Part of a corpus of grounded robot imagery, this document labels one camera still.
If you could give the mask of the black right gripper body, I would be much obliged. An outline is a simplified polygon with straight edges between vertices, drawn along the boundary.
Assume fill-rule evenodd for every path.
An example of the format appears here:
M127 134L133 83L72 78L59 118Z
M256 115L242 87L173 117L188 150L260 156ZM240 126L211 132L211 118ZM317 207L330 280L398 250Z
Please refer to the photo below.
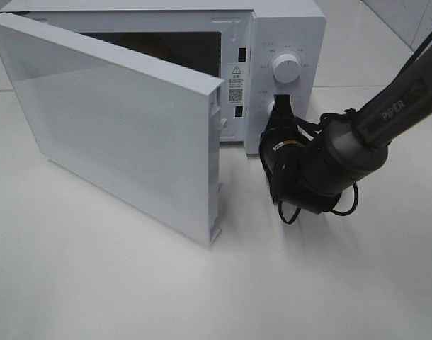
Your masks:
M269 123L262 133L259 156L275 203L280 200L290 202L292 190L300 176L299 156L307 143L308 139L294 122L282 125Z

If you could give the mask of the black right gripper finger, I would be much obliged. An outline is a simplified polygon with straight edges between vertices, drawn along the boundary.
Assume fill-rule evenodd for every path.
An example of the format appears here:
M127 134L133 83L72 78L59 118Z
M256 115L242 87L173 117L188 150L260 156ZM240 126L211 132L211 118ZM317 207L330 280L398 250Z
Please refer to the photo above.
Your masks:
M269 128L296 128L290 94L275 94L274 104L267 122Z

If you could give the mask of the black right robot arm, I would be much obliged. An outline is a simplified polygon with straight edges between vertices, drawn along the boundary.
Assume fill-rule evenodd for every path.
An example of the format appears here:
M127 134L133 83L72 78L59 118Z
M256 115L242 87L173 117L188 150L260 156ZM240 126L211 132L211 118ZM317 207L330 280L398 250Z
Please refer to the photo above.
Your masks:
M360 110L294 116L277 94L259 155L272 199L297 210L332 212L342 192L383 166L389 143L432 114L432 46Z

